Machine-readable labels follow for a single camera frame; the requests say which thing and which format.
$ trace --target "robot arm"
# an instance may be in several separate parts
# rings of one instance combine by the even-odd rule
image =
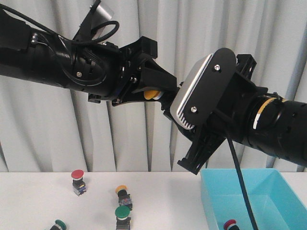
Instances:
[[[94,103],[160,102],[164,115],[192,141],[178,163],[194,174],[225,138],[307,166],[306,103],[257,87],[250,80],[256,66],[251,55],[217,50],[197,62],[179,88],[154,61],[156,41],[141,37],[122,48],[99,44],[119,26],[106,12],[97,0],[69,40],[0,4],[0,20],[6,22],[0,24],[0,75],[87,92]],[[115,27],[99,37],[107,25]]]

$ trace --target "white curtain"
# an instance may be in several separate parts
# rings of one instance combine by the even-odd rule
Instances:
[[[221,47],[252,54],[252,80],[307,101],[307,1],[106,0],[119,21],[109,39],[119,47],[147,36],[158,42],[157,63],[184,81],[194,63]],[[2,0],[72,38],[91,0]],[[162,115],[159,103],[87,102],[87,94],[0,76],[0,171],[184,171],[177,165],[191,143]],[[303,171],[235,144],[243,168]],[[227,143],[210,168],[232,168]]]

